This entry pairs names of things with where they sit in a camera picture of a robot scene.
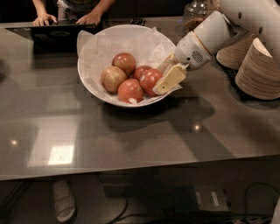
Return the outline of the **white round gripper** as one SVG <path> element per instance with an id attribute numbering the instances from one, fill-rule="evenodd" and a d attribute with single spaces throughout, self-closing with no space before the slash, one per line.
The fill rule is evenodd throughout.
<path id="1" fill-rule="evenodd" d="M 173 90 L 186 78 L 187 67 L 190 70 L 197 70 L 203 67 L 211 57 L 212 55 L 203 46 L 195 32 L 188 32 L 178 42 L 174 54 L 170 54 L 157 66 L 157 70 L 164 75 L 153 87 L 153 92 L 156 95 L 163 95 Z"/>

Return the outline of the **person's right forearm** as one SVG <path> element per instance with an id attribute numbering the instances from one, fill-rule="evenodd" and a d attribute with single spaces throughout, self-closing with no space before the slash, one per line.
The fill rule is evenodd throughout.
<path id="1" fill-rule="evenodd" d="M 38 16 L 45 15 L 46 11 L 46 0 L 32 0 L 35 10 Z"/>

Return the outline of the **person's right hand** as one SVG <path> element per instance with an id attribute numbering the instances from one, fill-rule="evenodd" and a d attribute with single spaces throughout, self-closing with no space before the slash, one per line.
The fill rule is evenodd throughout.
<path id="1" fill-rule="evenodd" d="M 34 26 L 45 26 L 50 23 L 57 24 L 57 18 L 54 15 L 48 13 L 38 14 L 37 18 L 32 22 Z"/>

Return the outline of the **person's left hand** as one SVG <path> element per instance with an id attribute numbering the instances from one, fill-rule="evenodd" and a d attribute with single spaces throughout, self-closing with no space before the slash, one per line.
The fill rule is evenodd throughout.
<path id="1" fill-rule="evenodd" d="M 88 13 L 76 21 L 77 25 L 98 25 L 101 22 L 101 16 L 96 13 Z"/>

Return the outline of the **person's left forearm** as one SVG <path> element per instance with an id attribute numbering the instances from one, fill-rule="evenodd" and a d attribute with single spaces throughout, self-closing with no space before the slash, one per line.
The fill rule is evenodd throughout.
<path id="1" fill-rule="evenodd" d="M 99 3 L 91 10 L 91 14 L 102 16 L 107 12 L 116 0 L 100 0 Z"/>

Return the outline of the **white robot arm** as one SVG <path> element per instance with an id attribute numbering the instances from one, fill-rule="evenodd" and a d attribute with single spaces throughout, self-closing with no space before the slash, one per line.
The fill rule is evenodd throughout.
<path id="1" fill-rule="evenodd" d="M 157 69 L 163 77 L 153 87 L 158 95 L 173 90 L 188 69 L 204 66 L 220 49 L 256 35 L 280 63 L 280 6 L 275 0 L 220 0 L 193 31 L 188 32 Z"/>

